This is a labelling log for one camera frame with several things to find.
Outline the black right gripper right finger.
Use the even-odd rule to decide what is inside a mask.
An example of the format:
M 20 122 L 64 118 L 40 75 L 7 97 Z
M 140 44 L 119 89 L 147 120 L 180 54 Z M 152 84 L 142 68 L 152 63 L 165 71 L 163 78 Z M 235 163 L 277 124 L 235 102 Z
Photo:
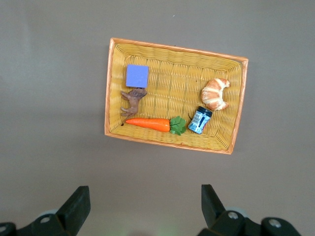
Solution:
M 197 236 L 302 236 L 284 219 L 266 217 L 257 224 L 236 210 L 226 210 L 210 184 L 201 185 L 201 208 L 207 228 Z

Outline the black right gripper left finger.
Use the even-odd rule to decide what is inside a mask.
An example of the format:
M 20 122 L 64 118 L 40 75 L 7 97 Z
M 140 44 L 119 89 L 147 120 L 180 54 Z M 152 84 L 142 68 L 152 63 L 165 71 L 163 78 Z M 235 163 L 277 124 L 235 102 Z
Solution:
M 44 214 L 17 229 L 12 222 L 0 223 L 0 236 L 77 236 L 91 210 L 88 186 L 79 186 L 56 213 Z

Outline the small blue drink can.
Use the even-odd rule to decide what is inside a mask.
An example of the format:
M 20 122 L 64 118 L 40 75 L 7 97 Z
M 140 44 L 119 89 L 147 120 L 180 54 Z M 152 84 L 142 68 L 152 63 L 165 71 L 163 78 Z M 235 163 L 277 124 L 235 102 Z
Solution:
M 194 133 L 202 134 L 206 124 L 211 119 L 212 114 L 212 111 L 199 106 L 188 125 L 188 129 Z

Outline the orange toy carrot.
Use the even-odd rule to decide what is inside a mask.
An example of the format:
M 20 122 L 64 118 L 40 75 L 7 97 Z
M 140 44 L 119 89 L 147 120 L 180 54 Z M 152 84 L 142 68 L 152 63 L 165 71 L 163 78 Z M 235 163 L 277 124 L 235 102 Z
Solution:
M 130 118 L 126 124 L 149 128 L 160 132 L 168 132 L 181 136 L 186 131 L 186 121 L 177 116 L 172 119 L 165 118 Z

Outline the toy croissant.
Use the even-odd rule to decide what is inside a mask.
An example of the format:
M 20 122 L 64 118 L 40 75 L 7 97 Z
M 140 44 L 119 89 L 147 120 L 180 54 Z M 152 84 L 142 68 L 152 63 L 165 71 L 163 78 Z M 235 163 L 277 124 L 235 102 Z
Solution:
M 201 100 L 211 111 L 226 109 L 229 104 L 223 99 L 223 91 L 230 87 L 230 82 L 224 78 L 210 80 L 201 92 Z

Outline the yellow wicker basket orange rim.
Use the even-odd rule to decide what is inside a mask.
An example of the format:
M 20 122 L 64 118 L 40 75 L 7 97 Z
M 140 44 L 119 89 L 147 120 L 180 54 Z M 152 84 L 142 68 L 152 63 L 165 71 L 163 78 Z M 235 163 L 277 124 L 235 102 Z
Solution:
M 104 133 L 129 141 L 206 151 L 233 152 L 244 102 L 249 60 L 245 57 L 162 44 L 112 38 L 109 44 L 105 97 Z M 223 90 L 229 106 L 215 111 L 201 134 L 187 130 L 182 135 L 124 124 L 121 107 L 128 102 L 121 92 L 126 85 L 127 66 L 147 66 L 147 95 L 140 100 L 140 118 L 182 117 L 190 121 L 203 105 L 202 89 L 211 79 L 224 78 Z

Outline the brown toy lion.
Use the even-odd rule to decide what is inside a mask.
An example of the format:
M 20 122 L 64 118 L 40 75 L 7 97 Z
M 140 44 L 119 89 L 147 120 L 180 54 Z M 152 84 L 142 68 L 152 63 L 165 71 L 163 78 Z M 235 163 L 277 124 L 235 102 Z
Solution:
M 126 119 L 136 115 L 139 110 L 140 100 L 147 95 L 145 88 L 135 88 L 129 93 L 121 91 L 121 96 L 123 99 L 129 102 L 129 108 L 121 107 L 121 116 L 126 117 Z

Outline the purple foam cube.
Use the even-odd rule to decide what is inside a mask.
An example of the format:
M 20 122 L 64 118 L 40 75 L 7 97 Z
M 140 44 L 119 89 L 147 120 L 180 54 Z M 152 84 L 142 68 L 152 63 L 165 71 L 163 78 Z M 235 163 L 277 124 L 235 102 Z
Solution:
M 126 86 L 146 88 L 148 86 L 149 67 L 128 64 L 126 68 Z

